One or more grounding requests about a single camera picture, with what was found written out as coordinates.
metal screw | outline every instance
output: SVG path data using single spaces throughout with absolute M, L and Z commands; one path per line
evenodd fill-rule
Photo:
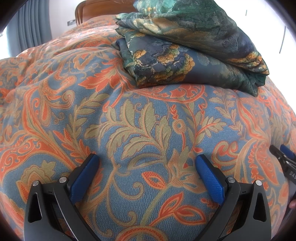
M 38 180 L 36 180 L 36 181 L 34 181 L 34 182 L 33 182 L 33 184 L 32 184 L 32 185 L 35 187 L 35 186 L 37 186 L 38 184 L 39 184 L 39 181 L 38 181 Z
M 261 182 L 260 180 L 256 180 L 256 184 L 257 184 L 258 186 L 261 186 L 261 185 L 262 185 L 262 182 Z
M 67 181 L 67 178 L 66 177 L 61 177 L 60 179 L 59 179 L 59 182 L 60 183 L 64 183 L 64 182 L 66 182 Z
M 233 177 L 229 177 L 229 178 L 227 178 L 227 181 L 229 181 L 230 183 L 234 183 L 235 179 Z

floral fabric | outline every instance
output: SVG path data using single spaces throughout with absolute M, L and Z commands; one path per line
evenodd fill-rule
M 121 52 L 129 50 L 133 59 L 127 70 L 140 87 L 214 82 L 257 96 L 265 84 L 269 71 L 261 54 L 214 0 L 137 0 L 134 7 L 139 12 L 118 14 L 116 24 L 127 43 L 120 43 Z M 204 64 L 204 54 L 215 64 Z
M 114 16 L 97 17 L 0 61 L 0 210 L 10 226 L 23 238 L 34 180 L 56 181 L 96 153 L 78 208 L 101 240 L 193 240 L 218 207 L 194 167 L 203 153 L 226 176 L 262 181 L 274 235 L 288 183 L 268 148 L 296 151 L 282 94 L 270 79 L 256 98 L 210 85 L 139 89 L 111 46 L 116 28 Z
M 224 63 L 194 49 L 178 45 L 130 28 L 116 31 L 124 38 L 112 45 L 120 50 L 123 67 L 138 87 L 175 83 L 208 84 L 258 95 L 262 78 L 242 68 Z

bed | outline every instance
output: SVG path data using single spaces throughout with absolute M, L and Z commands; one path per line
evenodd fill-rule
M 258 97 L 185 83 L 138 88 L 111 46 L 116 28 L 114 15 L 95 17 L 0 61 L 0 210 L 15 233 L 23 238 L 34 180 L 57 181 L 96 153 L 78 209 L 101 240 L 193 240 L 218 207 L 194 167 L 203 153 L 226 176 L 262 181 L 274 236 L 289 187 L 268 148 L 296 151 L 296 117 L 280 91 L 269 78 Z

wall outlet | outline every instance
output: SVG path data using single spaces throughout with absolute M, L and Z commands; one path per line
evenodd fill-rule
M 67 22 L 67 25 L 70 26 L 70 25 L 73 25 L 73 24 L 76 24 L 76 20 L 73 19 L 73 20 L 70 20 Z

folded fabric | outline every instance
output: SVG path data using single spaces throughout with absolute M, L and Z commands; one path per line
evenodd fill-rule
M 245 71 L 194 49 L 149 36 L 130 28 L 116 31 L 125 38 L 113 46 L 120 50 L 123 67 L 139 87 L 178 82 L 209 84 L 257 96 L 265 75 Z
M 139 12 L 121 13 L 117 24 L 197 49 L 252 72 L 269 74 L 250 38 L 214 0 L 137 0 Z

